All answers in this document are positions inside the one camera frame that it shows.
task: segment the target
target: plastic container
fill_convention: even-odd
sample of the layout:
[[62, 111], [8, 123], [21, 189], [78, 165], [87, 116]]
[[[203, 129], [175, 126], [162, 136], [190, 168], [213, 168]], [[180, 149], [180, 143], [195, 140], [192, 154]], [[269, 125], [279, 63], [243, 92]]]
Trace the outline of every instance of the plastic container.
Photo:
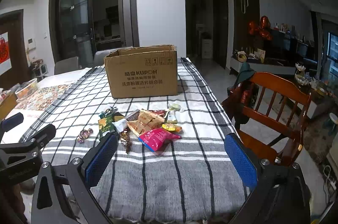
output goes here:
[[28, 86], [15, 92], [15, 95], [17, 96], [18, 101], [22, 101], [26, 99], [28, 96], [33, 94], [38, 89], [37, 78], [30, 80], [28, 83], [29, 83]]

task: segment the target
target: wall decoration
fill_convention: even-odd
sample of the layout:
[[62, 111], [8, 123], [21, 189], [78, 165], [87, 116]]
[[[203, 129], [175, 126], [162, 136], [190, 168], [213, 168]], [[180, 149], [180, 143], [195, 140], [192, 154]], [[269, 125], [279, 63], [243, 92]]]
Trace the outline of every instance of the wall decoration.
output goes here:
[[8, 32], [0, 34], [0, 75], [12, 68], [10, 49], [8, 47]]

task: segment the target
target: wooden high chair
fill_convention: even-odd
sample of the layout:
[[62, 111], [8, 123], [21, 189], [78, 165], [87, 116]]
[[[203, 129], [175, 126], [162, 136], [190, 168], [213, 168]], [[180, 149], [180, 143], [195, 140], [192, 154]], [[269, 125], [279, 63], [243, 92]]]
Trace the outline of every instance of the wooden high chair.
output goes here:
[[[296, 160], [303, 148], [303, 134], [306, 128], [305, 121], [311, 96], [301, 92], [292, 82], [267, 72], [256, 72], [248, 81], [244, 81], [238, 84], [235, 88], [230, 89], [230, 96], [222, 102], [222, 107], [229, 116], [230, 120], [232, 120], [233, 117], [235, 118], [235, 129], [246, 147], [250, 148], [260, 159], [266, 158], [270, 161], [270, 163], [289, 166]], [[262, 86], [262, 91], [256, 103], [256, 107], [250, 108], [248, 105], [251, 100], [251, 94], [255, 84]], [[242, 96], [245, 88], [248, 91], [246, 99], [244, 99], [245, 96]], [[258, 108], [261, 104], [266, 88], [273, 90], [273, 96], [266, 114], [262, 114], [258, 112]], [[276, 97], [276, 93], [280, 93], [284, 96], [284, 98], [277, 118], [274, 120], [269, 117], [269, 113]], [[279, 122], [279, 118], [281, 117], [288, 98], [294, 100], [295, 104], [285, 125]], [[295, 128], [292, 129], [289, 125], [297, 109], [298, 103], [303, 105], [303, 109]], [[239, 120], [243, 115], [270, 127], [271, 129], [279, 132], [280, 135], [267, 145], [262, 143], [240, 130]], [[286, 137], [288, 137], [288, 141], [285, 147], [277, 153], [272, 146]]]

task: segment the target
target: metal screw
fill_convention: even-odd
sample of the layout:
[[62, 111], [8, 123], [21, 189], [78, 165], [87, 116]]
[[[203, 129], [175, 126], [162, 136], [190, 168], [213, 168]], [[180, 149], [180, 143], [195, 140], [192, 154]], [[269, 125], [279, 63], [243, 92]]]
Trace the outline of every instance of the metal screw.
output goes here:
[[49, 166], [49, 162], [45, 161], [42, 163], [42, 168], [47, 168]]
[[74, 165], [80, 164], [80, 162], [81, 162], [81, 158], [79, 158], [79, 157], [76, 157], [76, 158], [74, 158], [74, 159], [72, 160], [72, 163], [73, 163]]
[[264, 166], [267, 166], [267, 165], [269, 165], [270, 164], [270, 161], [268, 160], [268, 159], [262, 159], [261, 160], [261, 163], [264, 165]]
[[295, 169], [299, 169], [299, 168], [300, 168], [299, 164], [296, 163], [296, 162], [293, 162], [293, 163], [292, 163], [292, 166], [293, 166]]

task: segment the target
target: pink snack bag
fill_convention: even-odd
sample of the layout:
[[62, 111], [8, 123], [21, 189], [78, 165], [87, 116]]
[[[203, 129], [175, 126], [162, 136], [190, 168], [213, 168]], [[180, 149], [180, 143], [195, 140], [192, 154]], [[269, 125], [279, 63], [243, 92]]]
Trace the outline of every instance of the pink snack bag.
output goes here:
[[140, 135], [139, 140], [151, 151], [158, 151], [165, 140], [180, 139], [181, 136], [172, 134], [164, 128], [152, 129]]

